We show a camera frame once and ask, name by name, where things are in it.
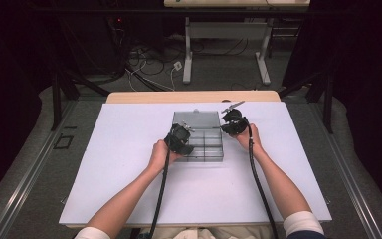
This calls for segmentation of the clear plastic compartment box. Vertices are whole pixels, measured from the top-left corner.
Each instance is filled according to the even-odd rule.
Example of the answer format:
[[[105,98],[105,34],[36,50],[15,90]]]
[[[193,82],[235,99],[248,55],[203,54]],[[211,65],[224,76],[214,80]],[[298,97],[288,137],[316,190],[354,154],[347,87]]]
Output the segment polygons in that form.
[[[216,111],[175,112],[173,123],[188,130],[185,145],[193,150],[180,162],[222,162],[224,158],[219,114]]]

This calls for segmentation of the aluminium floor rail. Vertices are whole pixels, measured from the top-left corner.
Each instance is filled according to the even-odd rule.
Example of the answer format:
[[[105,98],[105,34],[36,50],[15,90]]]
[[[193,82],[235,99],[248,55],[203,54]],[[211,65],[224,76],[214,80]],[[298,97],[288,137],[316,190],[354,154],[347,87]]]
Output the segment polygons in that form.
[[[39,154],[28,167],[27,172],[23,175],[15,191],[9,198],[0,216],[0,239],[6,239],[12,224],[15,222],[18,213],[22,209],[52,152],[55,150],[68,150],[70,148],[74,137],[72,135],[63,134],[63,129],[66,128],[65,123],[70,118],[76,105],[77,102],[67,103],[63,110],[60,124],[55,130],[49,133]]]
[[[346,158],[344,157],[337,140],[333,133],[330,133],[322,121],[322,113],[317,104],[310,104],[315,121],[320,126],[329,146],[333,152],[334,164],[337,167],[340,178],[346,188],[349,198],[354,206],[354,209],[363,225],[364,231],[368,239],[382,239],[382,232],[372,215],[369,205],[361,192],[353,174],[350,170]]]

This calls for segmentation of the person's right hand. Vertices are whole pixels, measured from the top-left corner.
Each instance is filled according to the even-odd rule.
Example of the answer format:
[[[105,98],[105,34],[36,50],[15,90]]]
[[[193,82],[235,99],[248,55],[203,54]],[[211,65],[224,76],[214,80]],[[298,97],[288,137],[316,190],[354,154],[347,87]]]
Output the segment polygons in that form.
[[[250,150],[250,139],[253,140],[253,155],[256,159],[266,155],[264,151],[261,140],[259,137],[258,128],[251,123],[250,126],[245,129],[242,133],[235,136],[235,140],[240,144],[240,146],[246,151]]]

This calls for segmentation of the person's beige clothing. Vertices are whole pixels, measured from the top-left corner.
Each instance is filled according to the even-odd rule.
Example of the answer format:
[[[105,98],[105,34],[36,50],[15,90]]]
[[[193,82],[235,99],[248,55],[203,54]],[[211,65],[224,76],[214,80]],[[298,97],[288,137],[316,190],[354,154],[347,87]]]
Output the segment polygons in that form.
[[[231,226],[209,228],[163,227],[141,229],[136,239],[274,239],[270,226]]]

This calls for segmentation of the person's left hand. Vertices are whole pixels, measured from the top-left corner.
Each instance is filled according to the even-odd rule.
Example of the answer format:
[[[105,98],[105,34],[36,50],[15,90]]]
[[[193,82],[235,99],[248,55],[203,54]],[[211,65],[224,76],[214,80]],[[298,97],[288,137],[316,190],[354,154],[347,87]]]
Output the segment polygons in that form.
[[[168,163],[173,163],[180,157],[180,154],[171,151],[166,143],[160,139],[153,146],[148,168],[152,171],[160,172],[165,167],[166,158],[169,158]]]

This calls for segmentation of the dark equipment with red light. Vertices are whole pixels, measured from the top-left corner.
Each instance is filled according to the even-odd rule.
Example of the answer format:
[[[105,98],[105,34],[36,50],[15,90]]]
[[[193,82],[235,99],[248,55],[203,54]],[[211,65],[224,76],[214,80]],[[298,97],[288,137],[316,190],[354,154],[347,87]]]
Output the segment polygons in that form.
[[[128,58],[129,36],[121,17],[109,16],[105,18],[105,21],[108,26],[109,35],[111,36],[111,41],[114,45],[117,60],[115,75],[120,78],[126,72],[125,66]]]

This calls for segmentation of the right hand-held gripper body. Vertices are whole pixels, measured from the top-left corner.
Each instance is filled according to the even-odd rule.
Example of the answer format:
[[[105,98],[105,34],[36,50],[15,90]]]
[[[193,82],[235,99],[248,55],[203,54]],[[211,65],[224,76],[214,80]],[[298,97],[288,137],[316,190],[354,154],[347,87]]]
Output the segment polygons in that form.
[[[226,125],[226,130],[224,132],[226,134],[240,134],[247,128],[249,124],[247,119],[239,110],[237,110],[237,106],[243,103],[244,101],[237,102],[222,111],[222,119]]]

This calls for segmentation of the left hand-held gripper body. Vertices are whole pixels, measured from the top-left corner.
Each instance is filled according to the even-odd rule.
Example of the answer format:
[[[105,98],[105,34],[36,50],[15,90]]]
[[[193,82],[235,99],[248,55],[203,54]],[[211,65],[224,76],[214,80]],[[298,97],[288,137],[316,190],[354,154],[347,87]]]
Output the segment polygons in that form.
[[[192,146],[188,144],[190,136],[191,133],[188,129],[179,123],[174,123],[164,142],[171,151],[181,153],[181,149],[184,146]]]

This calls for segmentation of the dark curtain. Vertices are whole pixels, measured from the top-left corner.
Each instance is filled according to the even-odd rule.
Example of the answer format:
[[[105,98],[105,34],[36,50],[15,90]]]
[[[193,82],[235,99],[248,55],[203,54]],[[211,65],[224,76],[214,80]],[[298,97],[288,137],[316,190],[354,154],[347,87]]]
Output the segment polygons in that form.
[[[382,0],[310,0],[309,9],[348,15],[303,21],[282,85],[333,77],[356,154],[382,193]]]
[[[50,84],[38,38],[18,0],[0,0],[0,182],[36,124]]]

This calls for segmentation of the black metal stand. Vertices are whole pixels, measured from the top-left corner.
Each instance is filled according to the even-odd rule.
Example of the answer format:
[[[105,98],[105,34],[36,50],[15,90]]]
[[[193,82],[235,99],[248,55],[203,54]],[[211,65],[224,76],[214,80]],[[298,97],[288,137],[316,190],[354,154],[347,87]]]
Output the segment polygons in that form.
[[[80,92],[76,87],[76,83],[85,85],[87,88],[95,91],[96,93],[107,97],[109,91],[99,87],[97,84],[92,83],[85,77],[77,74],[71,70],[65,70],[62,72],[55,72],[52,76],[52,100],[53,100],[53,125],[52,130],[55,130],[63,118],[62,111],[62,97],[61,93],[70,100],[76,101],[80,97]]]
[[[299,80],[289,87],[279,91],[282,99],[290,93],[309,85],[309,90],[305,95],[309,103],[317,103],[323,98],[322,123],[329,133],[333,133],[331,126],[332,98],[333,98],[333,76],[327,73],[314,73],[313,75]]]

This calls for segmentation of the white desk with metal frame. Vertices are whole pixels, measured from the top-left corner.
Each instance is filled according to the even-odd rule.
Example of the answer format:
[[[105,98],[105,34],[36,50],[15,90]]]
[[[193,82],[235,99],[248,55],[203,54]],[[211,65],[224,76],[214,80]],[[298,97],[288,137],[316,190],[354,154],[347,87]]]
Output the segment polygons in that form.
[[[310,0],[164,0],[164,6],[176,10],[306,10]],[[192,75],[192,39],[261,40],[261,50],[255,53],[262,83],[271,83],[265,57],[272,37],[274,17],[243,17],[233,20],[192,20],[185,18],[185,62],[183,83]]]

